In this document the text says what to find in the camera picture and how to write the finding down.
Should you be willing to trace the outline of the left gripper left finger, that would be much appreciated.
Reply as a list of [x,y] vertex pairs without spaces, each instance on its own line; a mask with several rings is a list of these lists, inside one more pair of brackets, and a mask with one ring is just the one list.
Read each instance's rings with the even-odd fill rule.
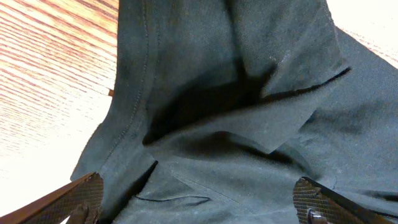
[[1,217],[1,223],[96,223],[104,181],[91,172],[42,198]]

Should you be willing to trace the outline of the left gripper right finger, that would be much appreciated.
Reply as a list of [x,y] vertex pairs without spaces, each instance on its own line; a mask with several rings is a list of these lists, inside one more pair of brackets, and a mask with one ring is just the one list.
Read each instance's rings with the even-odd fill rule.
[[296,181],[293,204],[298,222],[332,224],[390,224],[385,216],[364,208],[308,177]]

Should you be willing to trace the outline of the black t-shirt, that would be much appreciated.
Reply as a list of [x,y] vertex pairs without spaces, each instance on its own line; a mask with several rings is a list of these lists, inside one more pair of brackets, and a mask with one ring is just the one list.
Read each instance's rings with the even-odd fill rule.
[[309,177],[397,216],[397,69],[325,1],[121,0],[114,95],[71,176],[100,223],[296,223]]

